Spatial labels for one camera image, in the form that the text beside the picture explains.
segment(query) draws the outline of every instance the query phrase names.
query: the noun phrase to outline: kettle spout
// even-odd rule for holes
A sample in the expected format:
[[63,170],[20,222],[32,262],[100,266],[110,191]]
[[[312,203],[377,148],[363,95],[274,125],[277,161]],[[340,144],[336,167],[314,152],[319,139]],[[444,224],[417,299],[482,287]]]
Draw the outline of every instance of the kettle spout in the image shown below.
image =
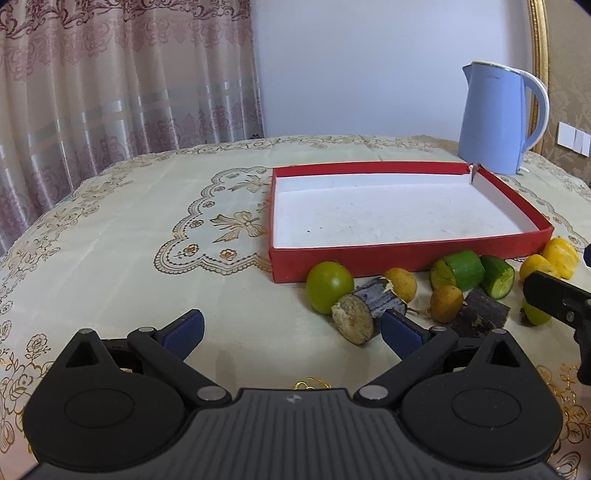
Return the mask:
[[472,71],[472,63],[470,65],[462,67],[462,70],[464,71],[464,75],[466,75],[466,81],[470,83],[470,72]]

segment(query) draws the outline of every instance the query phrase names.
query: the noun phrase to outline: kettle handle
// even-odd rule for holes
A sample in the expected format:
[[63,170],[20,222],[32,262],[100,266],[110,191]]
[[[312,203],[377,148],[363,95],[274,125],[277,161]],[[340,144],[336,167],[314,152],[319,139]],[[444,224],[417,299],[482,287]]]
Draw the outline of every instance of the kettle handle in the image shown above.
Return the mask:
[[548,90],[546,85],[536,76],[525,70],[519,70],[519,74],[523,77],[524,85],[529,87],[538,99],[540,110],[538,113],[538,123],[535,126],[534,132],[525,140],[521,151],[525,152],[536,145],[537,142],[544,136],[544,132],[548,127],[550,120],[550,98],[548,98]]

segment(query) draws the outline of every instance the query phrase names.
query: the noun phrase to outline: blue gripper pad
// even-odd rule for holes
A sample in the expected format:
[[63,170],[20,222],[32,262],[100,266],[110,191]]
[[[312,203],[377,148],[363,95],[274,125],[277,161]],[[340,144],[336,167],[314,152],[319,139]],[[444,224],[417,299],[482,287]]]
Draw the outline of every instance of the blue gripper pad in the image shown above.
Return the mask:
[[203,340],[205,320],[199,310],[187,313],[156,333],[155,340],[177,358],[185,360]]
[[401,360],[431,339],[428,330],[419,327],[394,309],[386,310],[380,323],[382,339]]

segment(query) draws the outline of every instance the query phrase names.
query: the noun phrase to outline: table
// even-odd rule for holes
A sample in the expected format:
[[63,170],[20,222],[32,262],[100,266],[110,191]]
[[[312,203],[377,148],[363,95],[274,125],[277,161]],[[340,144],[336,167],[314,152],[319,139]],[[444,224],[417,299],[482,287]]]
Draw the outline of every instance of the table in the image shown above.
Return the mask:
[[[191,308],[206,319],[187,362],[235,393],[291,388],[307,377],[355,391],[399,360],[375,338],[360,348],[311,311],[302,284],[274,284],[267,257],[272,167],[335,161],[461,161],[431,137],[281,137],[200,145],[122,161],[86,180],[0,261],[0,468],[18,478],[35,463],[22,411],[75,331],[121,338],[162,327]],[[591,240],[591,190],[534,153],[529,172],[501,179],[546,215],[579,251]],[[519,261],[513,261],[518,268]],[[411,306],[428,305],[427,274]],[[571,282],[591,290],[591,269]],[[553,320],[519,324],[521,288],[504,300],[507,328],[563,406],[551,462],[568,478],[591,471],[591,388],[576,383],[572,331]],[[421,325],[429,321],[411,317]]]

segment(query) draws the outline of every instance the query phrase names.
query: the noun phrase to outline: blue electric kettle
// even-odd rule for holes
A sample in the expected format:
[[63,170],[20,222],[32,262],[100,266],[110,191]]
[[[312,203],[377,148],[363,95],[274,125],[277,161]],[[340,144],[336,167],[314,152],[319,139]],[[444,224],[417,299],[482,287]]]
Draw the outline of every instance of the blue electric kettle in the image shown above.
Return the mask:
[[[458,156],[495,173],[517,173],[523,153],[539,142],[548,126],[545,85],[531,73],[498,63],[473,61],[463,71],[468,97]],[[540,106],[535,131],[528,138],[525,87],[534,92]]]

